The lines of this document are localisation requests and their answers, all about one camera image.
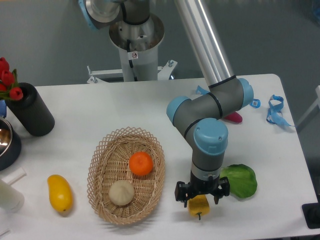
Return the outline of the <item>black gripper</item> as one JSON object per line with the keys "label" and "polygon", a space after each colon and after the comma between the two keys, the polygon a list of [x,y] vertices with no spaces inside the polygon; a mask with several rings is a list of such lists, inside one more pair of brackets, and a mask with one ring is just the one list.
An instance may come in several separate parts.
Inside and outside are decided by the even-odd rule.
{"label": "black gripper", "polygon": [[219,200],[224,196],[230,195],[230,182],[227,176],[220,178],[210,176],[208,180],[197,178],[193,172],[190,172],[190,182],[185,183],[178,181],[175,186],[174,196],[177,202],[183,203],[186,208],[188,200],[193,199],[198,195],[211,194],[214,198],[214,203],[217,205]]}

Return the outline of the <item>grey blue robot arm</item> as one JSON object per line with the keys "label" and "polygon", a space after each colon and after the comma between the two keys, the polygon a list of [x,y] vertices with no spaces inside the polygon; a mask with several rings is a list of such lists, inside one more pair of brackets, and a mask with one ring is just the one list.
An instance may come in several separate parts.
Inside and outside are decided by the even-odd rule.
{"label": "grey blue robot arm", "polygon": [[[175,199],[187,203],[210,194],[218,202],[230,193],[228,179],[220,176],[228,145],[228,129],[221,118],[249,105],[254,92],[247,80],[233,73],[206,4],[177,0],[175,5],[208,86],[208,93],[196,99],[176,97],[166,109],[171,123],[192,148],[190,181],[176,184]],[[91,28],[109,27],[125,82],[159,78],[158,46],[164,25],[151,13],[149,1],[81,0],[79,6]]]}

